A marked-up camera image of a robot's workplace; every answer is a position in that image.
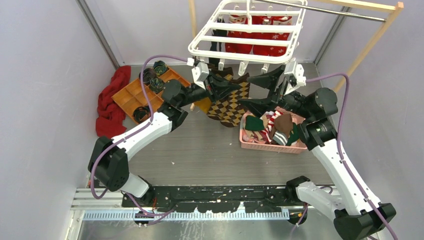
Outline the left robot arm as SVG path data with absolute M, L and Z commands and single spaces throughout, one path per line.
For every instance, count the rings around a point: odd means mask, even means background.
M 148 207 L 153 202 L 150 184 L 142 177 L 129 170 L 131 158 L 157 138 L 177 129 L 186 119 L 188 112 L 184 106 L 208 98 L 221 100 L 240 85 L 210 73 L 200 84 L 184 86 L 177 79 L 168 80 L 162 91 L 163 103 L 150 118 L 120 135 L 108 138 L 99 137 L 88 163 L 91 188 L 99 180 L 106 190 L 122 191 L 134 197 L 141 207 Z

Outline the black sock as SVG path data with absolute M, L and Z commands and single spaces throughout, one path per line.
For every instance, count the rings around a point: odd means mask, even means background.
M 218 29 L 213 29 L 212 30 L 212 36 L 213 37 L 218 37 L 219 34 L 220 34 L 220 31 Z M 211 52 L 220 52 L 221 49 L 222 49 L 222 47 L 221 47 L 221 43 L 220 42 L 215 42 L 215 41 L 212 41 L 211 42 L 211 46 L 210 46 L 210 49 L 209 49 Z M 218 67 L 219 61 L 220 60 L 218 58 L 214 58 L 214 57 L 209 57 L 208 58 L 208 63 L 210 65 L 213 65 L 215 68 Z

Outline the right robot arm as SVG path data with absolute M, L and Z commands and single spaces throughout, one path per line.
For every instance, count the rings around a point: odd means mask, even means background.
M 330 117 L 344 115 L 338 108 L 336 93 L 327 87 L 309 95 L 299 88 L 309 83 L 303 67 L 281 65 L 273 71 L 249 77 L 248 82 L 268 90 L 263 99 L 242 99 L 240 103 L 256 116 L 280 107 L 303 118 L 297 125 L 299 138 L 320 161 L 339 195 L 317 187 L 309 178 L 299 176 L 286 183 L 285 198 L 291 205 L 301 202 L 313 206 L 329 218 L 344 240 L 361 240 L 383 229 L 392 232 L 390 221 L 396 215 L 391 203 L 382 203 L 350 161 L 341 142 L 341 126 Z

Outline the brown yellow argyle sock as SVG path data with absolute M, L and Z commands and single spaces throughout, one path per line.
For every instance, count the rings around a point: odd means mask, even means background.
M 217 67 L 213 67 L 209 71 L 227 80 L 232 80 L 234 76 L 232 67 L 224 67 L 223 70 L 218 70 Z M 210 106 L 206 113 L 206 116 L 212 120 L 220 121 L 220 123 L 225 127 L 232 128 L 234 127 L 234 125 L 230 123 L 228 119 L 225 118 L 225 113 L 228 110 L 228 105 L 228 97 L 225 97 L 221 100 L 217 100 Z

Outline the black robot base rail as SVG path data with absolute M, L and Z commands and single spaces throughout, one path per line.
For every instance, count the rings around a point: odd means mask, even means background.
M 282 207 L 303 209 L 305 203 L 290 199 L 285 187 L 278 185 L 164 185 L 152 186 L 141 198 L 125 193 L 122 206 L 153 207 L 157 213 L 234 213 L 240 207 L 246 213 L 276 213 Z

